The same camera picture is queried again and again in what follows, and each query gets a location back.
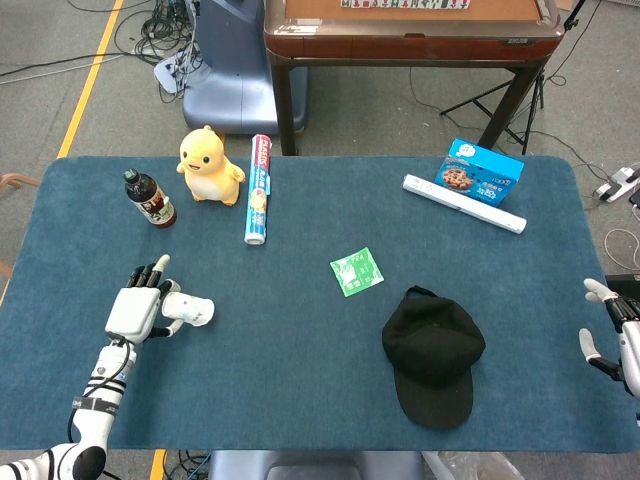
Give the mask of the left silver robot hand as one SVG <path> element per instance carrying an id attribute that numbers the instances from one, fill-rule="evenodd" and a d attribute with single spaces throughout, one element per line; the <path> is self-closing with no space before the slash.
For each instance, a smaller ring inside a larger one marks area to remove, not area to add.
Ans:
<path id="1" fill-rule="evenodd" d="M 181 291 L 180 285 L 172 279 L 160 282 L 169 261 L 170 256 L 163 254 L 155 263 L 136 267 L 129 275 L 106 322 L 105 333 L 109 338 L 123 338 L 139 345 L 148 338 L 171 337 L 182 327 L 184 321 L 178 318 L 165 327 L 154 325 L 167 295 Z"/>

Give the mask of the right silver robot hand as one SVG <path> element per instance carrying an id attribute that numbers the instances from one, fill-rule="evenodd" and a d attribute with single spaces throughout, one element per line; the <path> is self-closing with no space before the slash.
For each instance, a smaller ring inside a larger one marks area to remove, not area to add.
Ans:
<path id="1" fill-rule="evenodd" d="M 622 382 L 625 390 L 639 399 L 639 301 L 623 296 L 593 278 L 586 278 L 585 298 L 605 305 L 617 335 L 619 361 L 606 359 L 597 349 L 592 333 L 587 328 L 579 330 L 579 343 L 585 361 L 609 376 Z"/>

